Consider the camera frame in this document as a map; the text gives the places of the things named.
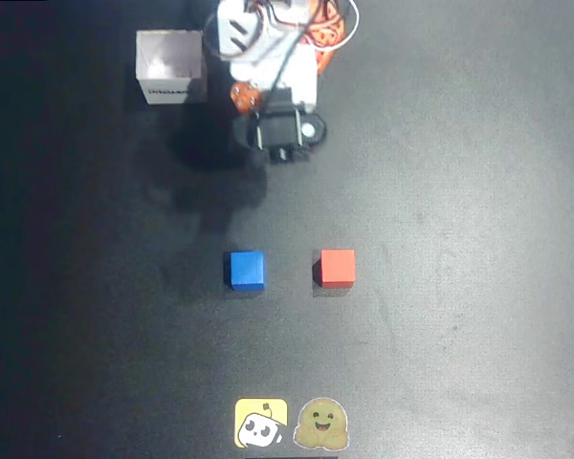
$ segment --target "white box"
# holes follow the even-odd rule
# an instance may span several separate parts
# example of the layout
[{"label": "white box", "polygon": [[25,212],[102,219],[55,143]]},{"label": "white box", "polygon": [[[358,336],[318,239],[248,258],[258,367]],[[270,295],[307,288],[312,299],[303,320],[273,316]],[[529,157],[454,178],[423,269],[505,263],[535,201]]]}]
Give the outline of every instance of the white box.
[{"label": "white box", "polygon": [[149,104],[206,101],[202,33],[137,31],[136,78]]}]

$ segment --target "black motor bracket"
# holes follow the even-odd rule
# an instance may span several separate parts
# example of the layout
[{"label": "black motor bracket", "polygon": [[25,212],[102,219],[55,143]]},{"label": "black motor bracket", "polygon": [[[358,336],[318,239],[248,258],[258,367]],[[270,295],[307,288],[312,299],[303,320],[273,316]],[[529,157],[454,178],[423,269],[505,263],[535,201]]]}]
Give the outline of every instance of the black motor bracket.
[{"label": "black motor bracket", "polygon": [[262,110],[232,122],[236,145],[246,149],[255,166],[307,161],[312,148],[325,139],[325,122],[316,113],[291,102],[291,90],[276,91]]}]

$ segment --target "blue cube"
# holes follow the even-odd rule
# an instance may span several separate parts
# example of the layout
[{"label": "blue cube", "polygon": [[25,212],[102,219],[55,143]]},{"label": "blue cube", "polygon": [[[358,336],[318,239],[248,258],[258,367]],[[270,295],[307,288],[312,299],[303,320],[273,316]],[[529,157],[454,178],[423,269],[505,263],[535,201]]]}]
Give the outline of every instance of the blue cube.
[{"label": "blue cube", "polygon": [[266,260],[261,251],[235,251],[231,255],[232,288],[239,292],[266,290]]}]

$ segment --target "smiling face sticker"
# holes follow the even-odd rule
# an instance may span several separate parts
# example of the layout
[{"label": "smiling face sticker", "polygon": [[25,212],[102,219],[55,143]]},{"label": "smiling face sticker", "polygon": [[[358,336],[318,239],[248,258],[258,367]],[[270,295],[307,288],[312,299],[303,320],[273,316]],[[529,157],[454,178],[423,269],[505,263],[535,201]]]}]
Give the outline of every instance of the smiling face sticker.
[{"label": "smiling face sticker", "polygon": [[309,449],[336,451],[348,447],[344,408],[332,399],[311,400],[299,413],[294,442]]}]

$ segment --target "robot sticker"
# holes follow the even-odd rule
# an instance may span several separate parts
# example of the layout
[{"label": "robot sticker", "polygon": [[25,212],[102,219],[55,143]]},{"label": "robot sticker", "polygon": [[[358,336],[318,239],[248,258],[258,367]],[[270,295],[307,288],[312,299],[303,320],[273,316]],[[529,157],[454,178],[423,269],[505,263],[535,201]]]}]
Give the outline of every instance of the robot sticker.
[{"label": "robot sticker", "polygon": [[236,403],[234,437],[239,448],[266,448],[280,443],[288,423],[287,404],[281,399],[240,399]]},{"label": "robot sticker", "polygon": [[349,443],[347,426],[341,404],[332,399],[311,400],[299,413],[294,442],[307,449],[345,449]]}]

